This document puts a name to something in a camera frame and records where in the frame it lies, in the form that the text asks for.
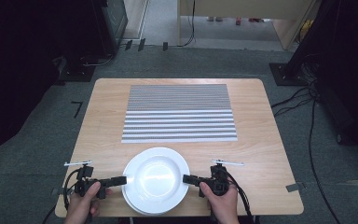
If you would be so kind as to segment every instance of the plate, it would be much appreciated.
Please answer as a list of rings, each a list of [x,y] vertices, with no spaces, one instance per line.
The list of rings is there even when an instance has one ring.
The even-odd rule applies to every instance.
[[[152,147],[135,156],[123,175],[127,184],[122,192],[127,204],[147,216],[161,215],[173,209],[185,197],[189,175],[185,159],[167,147]]]

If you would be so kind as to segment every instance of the wooden table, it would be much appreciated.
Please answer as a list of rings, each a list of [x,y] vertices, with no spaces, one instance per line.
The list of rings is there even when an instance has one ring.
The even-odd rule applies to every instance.
[[[226,84],[238,141],[121,143],[131,85]],[[226,165],[246,192],[253,215],[301,214],[303,204],[298,191],[288,192],[295,184],[280,134],[259,79],[145,79],[102,78],[96,81],[89,100],[71,162],[92,160],[93,178],[122,175],[128,162],[151,147],[168,147],[186,160],[190,173],[211,176],[211,159],[244,162],[245,166]],[[78,167],[70,167],[66,176]],[[121,187],[111,188],[114,195],[101,200],[102,217],[139,217],[126,203]],[[168,217],[209,216],[206,199],[199,188],[190,186],[185,198]],[[65,217],[62,196],[56,215]],[[245,210],[239,198],[239,215]]]
[[[273,19],[272,23],[283,49],[289,49],[303,22],[315,17],[320,2],[320,0],[196,0],[194,15]],[[193,1],[177,0],[177,5],[177,44],[181,45],[181,16],[193,15]]]

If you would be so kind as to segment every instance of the floor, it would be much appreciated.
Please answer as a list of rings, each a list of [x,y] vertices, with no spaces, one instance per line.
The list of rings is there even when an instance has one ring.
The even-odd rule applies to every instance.
[[[145,38],[146,45],[162,46],[168,42],[177,47],[177,1],[176,0],[125,0],[129,24],[123,41],[139,43]],[[191,17],[182,17],[182,39],[184,45],[192,34]],[[250,49],[284,51],[272,22],[249,22],[242,18],[241,25],[235,18],[223,21],[207,21],[205,17],[194,18],[194,39],[188,48],[203,49]],[[296,51],[297,44],[288,51]]]

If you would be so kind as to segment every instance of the person's left hand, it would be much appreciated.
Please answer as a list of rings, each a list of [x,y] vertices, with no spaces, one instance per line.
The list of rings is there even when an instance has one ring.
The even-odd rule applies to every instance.
[[[98,200],[93,200],[95,195],[97,195],[98,190],[100,190],[101,183],[95,182],[89,190],[87,190],[86,194],[81,197],[80,195],[73,193],[71,195],[71,201],[68,207],[68,213],[66,214],[66,218],[64,223],[67,224],[84,224],[86,222],[87,216],[89,212],[93,217],[97,217],[100,215],[100,202]],[[112,194],[113,191],[111,189],[106,189],[106,194]]]

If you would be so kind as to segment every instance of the gray carpet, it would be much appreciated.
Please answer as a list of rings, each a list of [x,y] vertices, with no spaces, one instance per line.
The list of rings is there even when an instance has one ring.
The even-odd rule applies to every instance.
[[[57,202],[51,195],[64,179],[96,79],[101,77],[260,78],[271,104],[289,98],[298,87],[277,87],[269,63],[287,63],[292,53],[238,49],[180,49],[145,46],[120,49],[109,64],[98,67],[90,83],[53,86],[23,125],[0,146],[0,223],[41,223]],[[73,101],[84,102],[77,118]],[[298,216],[263,216],[261,223],[334,223],[310,169],[308,135],[311,104],[276,118],[305,207]],[[312,153],[325,195],[341,223],[358,223],[358,147],[339,146],[323,105],[315,109]],[[93,223],[116,223],[94,218]],[[52,215],[48,223],[62,223]]]

